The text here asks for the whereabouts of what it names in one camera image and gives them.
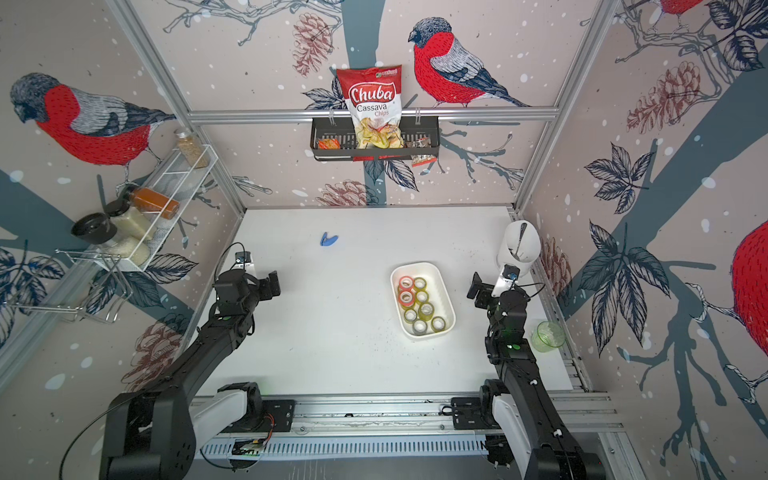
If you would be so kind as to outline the red tape roll front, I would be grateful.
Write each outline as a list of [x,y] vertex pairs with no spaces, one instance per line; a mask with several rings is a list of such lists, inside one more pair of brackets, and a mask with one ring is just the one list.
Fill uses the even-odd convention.
[[398,294],[398,303],[403,308],[411,308],[415,303],[415,293],[412,290],[402,290]]

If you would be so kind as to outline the red tape roll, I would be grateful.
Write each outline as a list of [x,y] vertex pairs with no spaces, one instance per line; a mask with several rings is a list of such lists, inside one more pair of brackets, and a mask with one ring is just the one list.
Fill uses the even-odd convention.
[[412,290],[402,290],[398,294],[398,303],[403,308],[411,308],[415,303],[415,293]]
[[413,278],[410,276],[400,277],[397,287],[399,291],[411,291],[413,289]]

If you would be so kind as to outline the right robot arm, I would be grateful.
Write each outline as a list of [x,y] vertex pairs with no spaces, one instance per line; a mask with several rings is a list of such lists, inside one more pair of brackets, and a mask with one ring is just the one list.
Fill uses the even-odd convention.
[[524,479],[605,479],[601,459],[569,432],[544,387],[525,338],[531,297],[515,281],[499,280],[491,285],[475,273],[467,292],[488,318],[484,345],[498,375],[480,390],[484,421],[501,428]]

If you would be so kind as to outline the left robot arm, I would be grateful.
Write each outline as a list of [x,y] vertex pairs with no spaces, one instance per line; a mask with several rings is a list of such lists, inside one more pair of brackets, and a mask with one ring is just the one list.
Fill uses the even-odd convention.
[[269,419],[254,382],[229,384],[213,399],[193,400],[216,368],[254,333],[259,303],[281,293],[279,277],[230,269],[214,283],[216,300],[196,340],[160,376],[118,395],[106,413],[102,479],[182,479],[199,448],[228,426]]

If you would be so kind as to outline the red tape roll back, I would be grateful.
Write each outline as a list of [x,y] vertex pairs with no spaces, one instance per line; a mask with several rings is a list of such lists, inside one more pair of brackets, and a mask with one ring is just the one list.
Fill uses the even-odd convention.
[[400,277],[397,287],[399,291],[411,291],[413,289],[413,278],[410,276]]

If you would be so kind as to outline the clear grey tape roll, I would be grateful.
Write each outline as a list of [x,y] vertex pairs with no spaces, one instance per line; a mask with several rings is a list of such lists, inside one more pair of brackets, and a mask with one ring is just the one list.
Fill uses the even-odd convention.
[[428,329],[428,324],[423,320],[416,320],[412,324],[413,334],[417,336],[425,335]]

